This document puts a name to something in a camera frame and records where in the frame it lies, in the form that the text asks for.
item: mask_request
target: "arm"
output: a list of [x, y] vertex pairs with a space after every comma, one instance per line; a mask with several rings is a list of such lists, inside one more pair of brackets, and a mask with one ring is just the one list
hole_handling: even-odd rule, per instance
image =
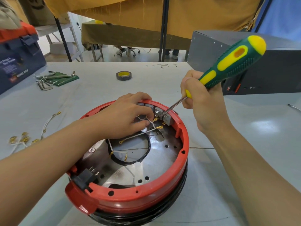
[[45, 192], [96, 142], [131, 135], [149, 125], [133, 123], [151, 108], [138, 106], [148, 94], [120, 97], [94, 116], [78, 120], [42, 141], [0, 161], [0, 225], [18, 225]]
[[210, 140], [238, 194], [252, 226], [300, 225], [301, 193], [278, 174], [231, 124], [220, 84], [207, 89], [197, 80], [201, 72], [189, 71], [181, 83], [188, 89], [198, 128]]

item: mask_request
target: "gray workbench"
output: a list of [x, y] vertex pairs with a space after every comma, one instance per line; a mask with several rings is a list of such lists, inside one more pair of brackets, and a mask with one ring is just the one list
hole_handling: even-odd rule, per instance
[[[0, 159], [12, 150], [7, 144], [11, 136], [20, 136], [26, 131], [32, 139], [39, 138], [44, 123], [58, 111], [62, 114], [50, 122], [45, 136], [79, 119], [96, 106], [128, 92], [144, 91], [153, 100], [166, 106], [172, 105], [181, 96], [180, 81], [190, 66], [187, 63], [167, 65], [48, 63], [40, 73], [54, 70], [71, 74], [75, 71], [80, 79], [49, 91], [40, 91], [35, 79], [30, 76], [0, 95]], [[122, 70], [132, 72], [133, 79], [118, 81], [115, 74]], [[298, 190], [301, 190], [301, 113], [286, 104], [301, 108], [300, 98], [301, 93], [225, 97], [234, 126]], [[188, 176], [174, 205], [149, 225], [247, 225], [231, 182], [211, 143], [198, 131], [192, 111], [182, 105], [175, 110], [192, 140]], [[71, 208], [64, 194], [67, 183], [67, 176], [59, 179], [20, 225], [55, 226], [62, 219], [59, 226], [97, 225], [74, 207]]]

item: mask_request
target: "hand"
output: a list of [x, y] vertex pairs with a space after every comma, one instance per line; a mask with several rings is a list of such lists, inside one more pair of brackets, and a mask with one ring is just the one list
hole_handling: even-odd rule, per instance
[[203, 72], [189, 70], [181, 82], [182, 97], [186, 97], [185, 89], [192, 96], [183, 101], [184, 108], [193, 108], [198, 128], [204, 134], [232, 126], [227, 114], [221, 84], [209, 91], [198, 80]]
[[123, 95], [104, 110], [84, 120], [90, 119], [89, 123], [97, 126], [102, 139], [119, 139], [132, 135], [149, 125], [147, 120], [133, 123], [135, 117], [146, 115], [150, 121], [154, 118], [150, 107], [137, 105], [145, 99], [152, 98], [142, 92]]

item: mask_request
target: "forearm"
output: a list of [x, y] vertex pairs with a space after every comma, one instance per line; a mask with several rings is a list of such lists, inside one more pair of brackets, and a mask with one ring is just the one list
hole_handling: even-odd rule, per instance
[[301, 194], [234, 128], [207, 133], [241, 200], [250, 225], [299, 225]]
[[89, 122], [88, 118], [75, 121], [0, 161], [0, 225], [18, 225], [45, 192], [101, 139], [101, 133], [92, 130], [95, 124]]

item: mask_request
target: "green and yellow screwdriver handle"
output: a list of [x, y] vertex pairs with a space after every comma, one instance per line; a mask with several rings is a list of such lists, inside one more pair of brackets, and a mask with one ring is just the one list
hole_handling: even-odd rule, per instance
[[225, 51], [199, 81], [210, 89], [227, 78], [241, 74], [259, 60], [265, 50], [266, 43], [263, 38], [257, 35], [248, 36]]

